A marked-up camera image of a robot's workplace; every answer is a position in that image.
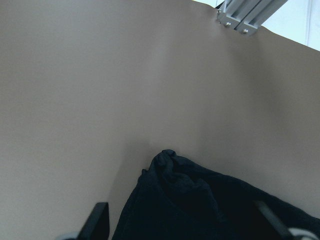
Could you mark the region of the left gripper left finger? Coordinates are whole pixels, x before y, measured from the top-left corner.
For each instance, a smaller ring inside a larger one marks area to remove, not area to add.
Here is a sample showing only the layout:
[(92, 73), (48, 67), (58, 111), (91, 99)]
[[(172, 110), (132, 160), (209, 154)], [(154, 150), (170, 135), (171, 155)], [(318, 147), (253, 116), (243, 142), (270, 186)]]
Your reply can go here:
[(95, 204), (81, 228), (78, 240), (107, 240), (110, 236), (110, 216), (108, 202)]

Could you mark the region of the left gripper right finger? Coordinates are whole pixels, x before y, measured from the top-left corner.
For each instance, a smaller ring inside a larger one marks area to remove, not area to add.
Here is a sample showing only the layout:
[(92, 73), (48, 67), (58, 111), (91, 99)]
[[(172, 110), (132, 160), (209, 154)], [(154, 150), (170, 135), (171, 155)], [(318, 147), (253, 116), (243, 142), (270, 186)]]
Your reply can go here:
[(253, 201), (254, 220), (252, 232), (256, 240), (293, 240), (288, 227), (276, 216), (268, 205), (259, 200)]

